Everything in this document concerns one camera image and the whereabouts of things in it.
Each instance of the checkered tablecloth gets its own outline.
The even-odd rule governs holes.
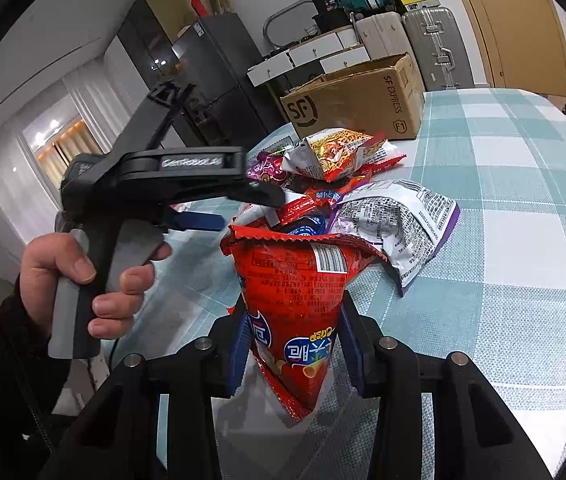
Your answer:
[[[470,355],[555,472],[566,454],[566,117],[525,91],[432,92],[418,138],[399,144],[408,156],[385,178],[409,178],[455,198],[461,216],[404,298],[380,266],[351,283],[352,297],[383,333],[414,351]],[[230,220],[237,204],[210,200],[196,209]],[[148,358],[174,352],[226,314],[239,285],[231,259],[218,250],[219,238],[170,234],[175,254],[157,267],[158,284],[117,360],[130,351]],[[428,478],[433,426],[427,396],[423,406]],[[364,479],[377,407],[349,386],[338,345],[319,407],[298,424],[250,360],[237,396],[215,401],[223,478]],[[163,457],[165,424],[164,410]]]

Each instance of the hand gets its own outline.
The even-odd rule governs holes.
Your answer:
[[[172,253],[165,242],[151,256],[163,260]],[[21,300],[30,318],[45,336],[52,332],[52,311],[59,272],[78,285],[92,282],[96,270],[79,244],[68,233],[51,233],[32,240],[21,261]],[[116,339],[125,335],[132,317],[143,303],[143,293],[154,283],[150,263],[132,267],[121,274],[121,290],[97,296],[92,301],[96,318],[88,331],[98,339]]]

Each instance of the door frame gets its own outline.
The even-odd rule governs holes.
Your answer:
[[[487,83],[492,88],[494,86],[494,75],[492,72],[492,63],[490,62],[490,56],[487,50],[487,44],[490,43],[490,47],[492,52],[498,52],[498,48],[496,44],[492,41],[492,38],[486,38],[483,36],[482,30],[480,30],[479,20],[476,16],[476,12],[474,11],[474,7],[470,0],[461,0],[463,2],[463,7],[465,8],[465,12],[467,13],[468,18],[470,19],[470,23],[472,23],[472,30],[474,31],[474,37],[476,38],[476,43],[479,46],[480,51],[480,58],[483,63],[483,71],[485,72],[485,79],[487,79]],[[554,1],[549,0],[550,7],[552,8],[552,13],[554,14],[554,20],[556,21],[556,25],[559,29],[559,35],[562,39],[562,48],[563,48],[563,56],[565,58],[566,63],[566,40],[565,40],[565,32],[563,31],[562,23],[560,22],[558,12],[556,11],[556,6],[554,6]]]

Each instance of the suitcase handle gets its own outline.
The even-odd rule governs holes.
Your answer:
[[[452,57],[452,51],[442,46],[441,52],[445,52],[447,54],[447,57],[449,58],[449,69],[454,70],[456,63],[454,62],[454,57]]]

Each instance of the wooden door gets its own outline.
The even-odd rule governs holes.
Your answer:
[[[566,96],[566,44],[552,0],[463,0],[495,87]]]

